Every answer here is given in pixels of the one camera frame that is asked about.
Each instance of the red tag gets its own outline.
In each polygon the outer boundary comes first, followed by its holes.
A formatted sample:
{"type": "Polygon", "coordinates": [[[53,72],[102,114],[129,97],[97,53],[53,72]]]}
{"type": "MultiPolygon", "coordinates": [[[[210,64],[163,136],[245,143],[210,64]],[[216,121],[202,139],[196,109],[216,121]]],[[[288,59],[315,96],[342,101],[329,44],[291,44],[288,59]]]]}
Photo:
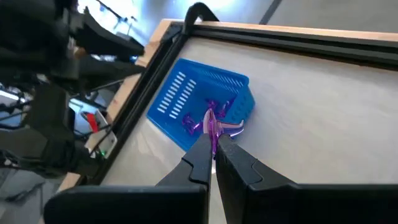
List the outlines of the red tag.
{"type": "Polygon", "coordinates": [[[87,122],[88,124],[90,124],[90,127],[92,128],[93,132],[94,133],[98,132],[98,125],[95,120],[95,116],[92,113],[87,113],[86,117],[87,117],[87,122]]]}

